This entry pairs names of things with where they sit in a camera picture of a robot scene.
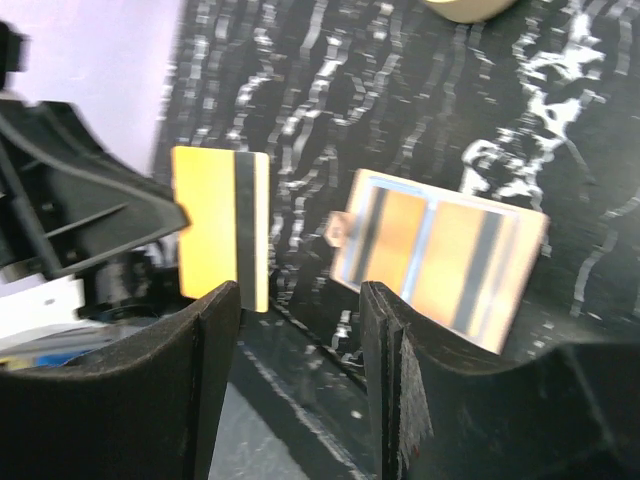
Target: gray surface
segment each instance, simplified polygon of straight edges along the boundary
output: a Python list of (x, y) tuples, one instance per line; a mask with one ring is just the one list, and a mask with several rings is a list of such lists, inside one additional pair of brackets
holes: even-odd
[(306, 480), (287, 446), (231, 384), (227, 385), (210, 479)]

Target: black foam piece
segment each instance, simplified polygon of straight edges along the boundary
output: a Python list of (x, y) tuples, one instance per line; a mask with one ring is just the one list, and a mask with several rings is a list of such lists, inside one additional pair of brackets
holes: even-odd
[(239, 322), (228, 282), (62, 367), (0, 371), (0, 478), (208, 478)]
[(379, 480), (640, 478), (640, 345), (566, 344), (517, 364), (364, 283)]

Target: black stripe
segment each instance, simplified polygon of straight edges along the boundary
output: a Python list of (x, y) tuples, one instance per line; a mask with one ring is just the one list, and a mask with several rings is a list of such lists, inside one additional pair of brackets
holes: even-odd
[(362, 242), (362, 249), (360, 250), (360, 258), (358, 265), (353, 274), (351, 281), (356, 285), (362, 283), (369, 259), (371, 257), (371, 251), (373, 250), (373, 242), (378, 234), (378, 227), (380, 225), (380, 219), (382, 218), (382, 206), (384, 200), (387, 198), (388, 190), (386, 188), (375, 188), (375, 198), (373, 200), (373, 207), (369, 213), (369, 221), (364, 233), (364, 241)]
[(255, 155), (235, 153), (236, 256), (242, 308), (256, 309)]
[(486, 212), (480, 235), (476, 242), (475, 252), (471, 260), (471, 267), (467, 275), (467, 281), (458, 302), (458, 311), (452, 328), (461, 333), (466, 333), (471, 325), (471, 315), (475, 308), (478, 294), (487, 274), (487, 266), (491, 259), (491, 253), (496, 241), (496, 234), (502, 224), (502, 215), (494, 212)]

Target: tan object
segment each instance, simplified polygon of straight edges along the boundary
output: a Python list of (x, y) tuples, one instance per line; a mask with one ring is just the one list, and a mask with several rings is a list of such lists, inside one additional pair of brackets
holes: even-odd
[(503, 12), (515, 0), (424, 0), (444, 18), (458, 23), (489, 20)]
[(547, 217), (371, 170), (325, 233), (331, 278), (384, 282), (414, 309), (499, 352), (540, 251)]

